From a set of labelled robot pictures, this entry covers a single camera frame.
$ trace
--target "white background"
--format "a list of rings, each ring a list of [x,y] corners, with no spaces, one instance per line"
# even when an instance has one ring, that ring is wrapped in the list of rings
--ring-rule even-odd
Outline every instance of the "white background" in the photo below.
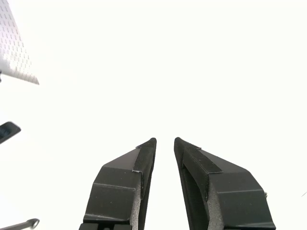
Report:
[[[40,86],[2,76],[0,227],[77,230],[101,166],[158,140],[145,230],[187,230],[179,136],[247,168],[279,230],[307,216],[307,4],[11,0]]]

